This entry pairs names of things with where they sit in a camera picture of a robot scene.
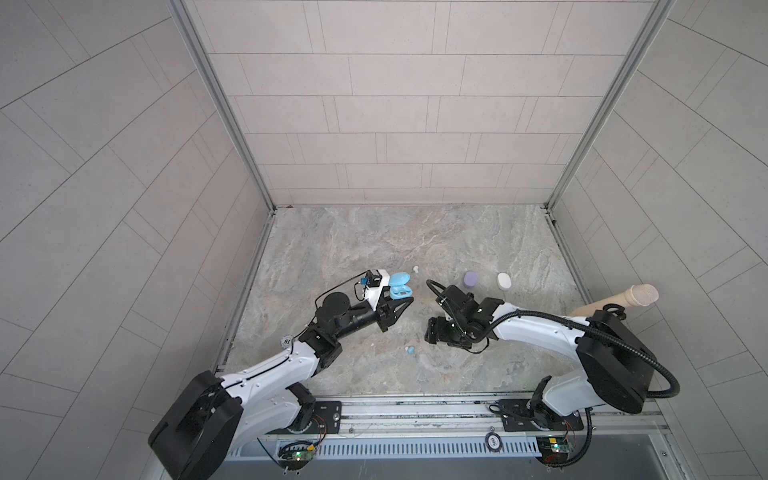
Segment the light blue earbud charging case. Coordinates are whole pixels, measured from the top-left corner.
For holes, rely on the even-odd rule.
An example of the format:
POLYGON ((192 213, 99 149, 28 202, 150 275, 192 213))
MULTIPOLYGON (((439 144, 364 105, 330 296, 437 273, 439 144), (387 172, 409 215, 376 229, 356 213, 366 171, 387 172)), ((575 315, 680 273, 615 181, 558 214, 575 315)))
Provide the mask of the light blue earbud charging case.
POLYGON ((398 272, 389 277, 389 295, 392 299, 399 300, 411 298, 412 289, 408 286, 410 274, 407 272, 398 272))

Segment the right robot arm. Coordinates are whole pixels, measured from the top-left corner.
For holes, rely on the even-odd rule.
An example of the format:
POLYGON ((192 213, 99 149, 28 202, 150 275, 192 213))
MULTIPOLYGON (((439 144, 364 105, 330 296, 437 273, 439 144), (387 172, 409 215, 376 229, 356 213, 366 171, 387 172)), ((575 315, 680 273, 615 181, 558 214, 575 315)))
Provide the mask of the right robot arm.
POLYGON ((445 312, 428 321, 425 340, 468 352, 482 342, 526 343, 576 362, 571 372, 539 382, 522 415, 551 429, 578 410, 609 405, 638 414, 649 397, 654 356, 622 323, 623 307, 607 304, 588 317, 559 317, 496 298, 478 302, 455 285, 428 280, 445 312))

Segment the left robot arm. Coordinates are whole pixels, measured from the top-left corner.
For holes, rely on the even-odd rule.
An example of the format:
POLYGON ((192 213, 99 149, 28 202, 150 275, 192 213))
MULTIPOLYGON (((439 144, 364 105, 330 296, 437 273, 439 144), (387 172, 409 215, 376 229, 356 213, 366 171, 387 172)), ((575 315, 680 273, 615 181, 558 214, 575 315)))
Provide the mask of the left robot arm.
POLYGON ((196 375, 151 432, 151 450, 171 478, 208 479, 231 450, 275 430, 302 429, 314 407, 303 381, 333 363, 342 338, 371 324, 387 330, 413 301, 384 292, 352 305, 344 293, 327 295, 286 352, 222 377, 196 375))

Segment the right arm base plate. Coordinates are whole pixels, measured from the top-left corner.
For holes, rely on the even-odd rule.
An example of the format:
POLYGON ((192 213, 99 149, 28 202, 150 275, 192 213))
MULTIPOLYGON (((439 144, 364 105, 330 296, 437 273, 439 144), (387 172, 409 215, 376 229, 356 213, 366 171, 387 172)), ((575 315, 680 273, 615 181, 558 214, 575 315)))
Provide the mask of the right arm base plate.
POLYGON ((582 417, 574 412, 568 416, 559 416, 543 403, 536 408, 529 399, 500 399, 488 406, 494 415, 501 418, 505 432, 582 431, 582 417))

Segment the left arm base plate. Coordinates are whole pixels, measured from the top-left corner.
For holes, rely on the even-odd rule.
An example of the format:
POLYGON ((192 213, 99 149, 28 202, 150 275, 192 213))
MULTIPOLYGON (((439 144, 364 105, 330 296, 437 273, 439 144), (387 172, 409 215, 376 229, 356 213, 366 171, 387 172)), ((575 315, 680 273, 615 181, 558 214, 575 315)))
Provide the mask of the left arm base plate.
POLYGON ((287 428, 269 432, 269 435, 338 434, 343 404, 341 401, 317 401, 311 414, 300 413, 299 420, 287 428))

